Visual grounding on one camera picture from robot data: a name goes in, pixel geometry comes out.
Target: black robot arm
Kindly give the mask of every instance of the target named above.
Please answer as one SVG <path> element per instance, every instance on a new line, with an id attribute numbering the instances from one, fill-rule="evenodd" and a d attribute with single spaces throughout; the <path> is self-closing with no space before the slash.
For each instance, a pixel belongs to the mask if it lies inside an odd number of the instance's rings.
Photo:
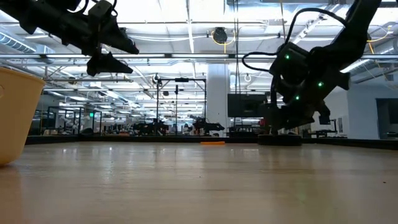
<path id="1" fill-rule="evenodd" d="M 269 69 L 269 73 L 274 76 L 271 104 L 265 105 L 264 110 L 274 134 L 281 128 L 290 129 L 314 122 L 313 115 L 316 111 L 321 117 L 329 118 L 330 110 L 323 100 L 336 86 L 349 89 L 350 74 L 340 71 L 363 55 L 369 38 L 368 27 L 380 3 L 381 0 L 355 0 L 345 20 L 326 12 L 338 19 L 344 28 L 325 47 L 315 47 L 307 52 L 287 39 L 274 54 L 255 52 L 245 55 L 244 58 L 251 54 L 277 56 Z M 302 9 L 298 14 L 306 11 L 324 13 L 321 9 Z M 285 105 L 281 108 L 277 107 L 276 92 L 284 97 Z"/>
<path id="2" fill-rule="evenodd" d="M 139 50 L 129 39 L 124 29 L 118 27 L 116 16 L 112 15 L 114 6 L 105 0 L 88 11 L 76 10 L 81 0 L 3 0 L 0 10 L 19 21 L 29 34 L 41 28 L 62 40 L 62 44 L 72 44 L 81 49 L 82 54 L 92 56 L 88 63 L 88 74 L 100 72 L 131 73 L 132 69 L 117 61 L 112 54 L 101 53 L 101 44 L 138 54 Z"/>

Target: white column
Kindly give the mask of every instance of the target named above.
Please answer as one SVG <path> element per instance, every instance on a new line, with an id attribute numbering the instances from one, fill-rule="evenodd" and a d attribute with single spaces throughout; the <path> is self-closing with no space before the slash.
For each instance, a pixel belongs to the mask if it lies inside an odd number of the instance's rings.
<path id="1" fill-rule="evenodd" d="M 227 114 L 227 95 L 229 93 L 229 69 L 224 64 L 209 64 L 207 73 L 206 118 L 210 123 L 220 123 L 224 131 L 212 131 L 226 137 L 230 124 Z"/>

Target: industrial ceiling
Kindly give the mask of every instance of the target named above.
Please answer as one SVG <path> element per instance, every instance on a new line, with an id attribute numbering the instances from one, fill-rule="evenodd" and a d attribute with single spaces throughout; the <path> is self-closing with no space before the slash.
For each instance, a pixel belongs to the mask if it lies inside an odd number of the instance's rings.
<path id="1" fill-rule="evenodd" d="M 126 114 L 124 111 L 132 110 L 137 117 L 152 116 L 156 109 L 154 76 L 205 79 L 209 63 L 228 64 L 232 92 L 235 89 L 244 93 L 268 91 L 271 75 L 250 70 L 240 62 L 237 74 L 235 55 L 241 57 L 252 51 L 275 52 L 284 41 L 284 30 L 290 28 L 299 9 L 319 7 L 345 17 L 353 1 L 290 0 L 282 1 L 281 5 L 279 0 L 238 0 L 238 7 L 232 2 L 119 0 L 116 6 L 119 26 L 127 29 L 141 55 L 128 55 L 106 46 L 105 50 L 128 63 L 134 73 L 101 73 L 94 78 L 86 74 L 88 59 L 80 55 L 78 48 L 64 46 L 59 38 L 40 29 L 29 35 L 17 21 L 0 11 L 0 63 L 46 79 L 46 93 L 65 101 L 65 106 L 91 103 L 105 113 Z M 395 0 L 383 1 L 369 26 L 372 42 L 364 50 L 364 59 L 345 70 L 352 73 L 353 83 L 396 88 L 397 20 Z M 225 30 L 228 45 L 220 45 L 212 38 L 217 27 Z M 292 41 L 310 50 L 330 44 L 341 29 L 342 25 L 334 19 L 307 12 L 298 17 Z M 48 58 L 43 60 L 34 54 L 47 54 Z M 269 68 L 272 61 L 272 57 L 250 59 L 255 67 L 264 68 Z M 175 85 L 175 82 L 169 82 L 160 93 L 160 114 L 164 116 L 175 113 Z M 179 85 L 186 90 L 178 95 L 180 119 L 202 115 L 204 83 Z"/>

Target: ceiling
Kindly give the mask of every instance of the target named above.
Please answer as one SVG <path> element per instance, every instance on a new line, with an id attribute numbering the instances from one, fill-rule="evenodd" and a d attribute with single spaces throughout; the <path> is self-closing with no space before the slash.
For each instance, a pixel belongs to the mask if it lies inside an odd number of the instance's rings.
<path id="1" fill-rule="evenodd" d="M 156 87 L 152 81 L 155 74 L 160 78 L 206 79 L 209 63 L 227 63 L 231 75 L 231 91 L 234 91 L 236 81 L 235 59 L 190 58 L 189 55 L 180 58 L 153 58 L 150 57 L 150 54 L 222 55 L 245 54 L 252 51 L 275 52 L 284 41 L 284 29 L 290 28 L 292 18 L 299 9 L 319 7 L 345 17 L 350 7 L 349 4 L 328 5 L 327 0 L 286 1 L 287 3 L 283 4 L 283 19 L 285 21 L 283 27 L 280 4 L 261 2 L 278 1 L 240 1 L 239 11 L 234 13 L 230 0 L 118 0 L 116 10 L 119 14 L 119 26 L 127 28 L 128 36 L 135 41 L 143 56 L 141 58 L 122 58 L 134 69 L 133 74 L 101 73 L 95 78 L 86 74 L 87 59 L 80 57 L 81 52 L 78 48 L 72 45 L 62 45 L 59 38 L 51 37 L 41 29 L 37 29 L 34 35 L 29 35 L 19 27 L 17 21 L 0 11 L 0 34 L 7 32 L 29 46 L 47 46 L 53 50 L 51 53 L 71 54 L 69 58 L 56 58 L 51 63 L 20 58 L 4 58 L 0 62 L 4 66 L 23 69 L 25 72 L 46 77 L 49 81 L 46 88 L 54 90 L 48 91 L 48 93 L 60 99 L 66 99 L 67 102 L 74 104 L 90 102 L 104 112 L 117 113 L 123 110 L 133 110 L 134 114 L 144 116 L 153 114 L 151 110 L 156 108 L 156 91 L 154 91 Z M 342 25 L 330 17 L 326 16 L 324 20 L 321 20 L 319 16 L 319 13 L 316 12 L 301 14 L 294 25 L 291 40 L 306 50 L 330 44 L 342 29 Z M 234 39 L 235 17 L 239 20 L 238 41 Z M 372 43 L 372 50 L 375 54 L 398 54 L 394 48 L 398 32 L 397 21 L 398 8 L 379 8 L 368 30 L 372 39 L 377 40 Z M 218 45 L 211 38 L 215 27 L 225 28 L 229 37 L 229 45 L 225 47 Z M 106 47 L 106 50 L 110 50 L 114 54 L 123 53 L 111 47 Z M 0 44 L 0 53 L 23 54 L 23 52 L 4 44 Z M 364 53 L 372 54 L 369 46 L 366 47 Z M 272 61 L 273 59 L 258 59 L 251 62 L 254 67 L 269 68 Z M 350 70 L 353 74 L 352 81 L 356 85 L 385 85 L 387 87 L 398 84 L 395 83 L 398 77 L 391 78 L 397 73 L 395 60 L 368 60 L 356 63 L 359 65 L 353 66 Z M 250 70 L 240 62 L 238 65 L 242 91 L 252 93 L 251 90 L 264 92 L 269 89 L 272 78 L 270 74 Z M 80 81 L 66 82 L 71 78 Z M 172 105 L 175 101 L 176 84 L 169 82 L 160 93 L 161 103 L 163 103 L 161 114 L 175 114 Z M 185 119 L 191 114 L 202 115 L 205 102 L 202 90 L 204 83 L 178 84 L 180 88 L 186 90 L 178 95 L 181 100 L 181 105 L 178 107 L 178 111 L 181 111 L 178 113 L 180 119 Z M 85 90 L 90 88 L 104 90 L 100 94 L 98 91 Z M 168 96 L 163 94 L 166 90 L 169 92 Z M 79 96 L 82 99 L 76 100 L 66 98 L 66 96 Z M 112 109 L 100 107 L 100 105 L 107 107 L 111 103 L 113 103 Z"/>

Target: yellow bin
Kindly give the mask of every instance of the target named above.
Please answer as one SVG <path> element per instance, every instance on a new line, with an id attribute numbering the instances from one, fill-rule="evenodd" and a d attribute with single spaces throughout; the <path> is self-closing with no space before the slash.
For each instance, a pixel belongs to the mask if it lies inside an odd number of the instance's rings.
<path id="1" fill-rule="evenodd" d="M 0 68 L 0 165 L 22 154 L 45 82 Z"/>

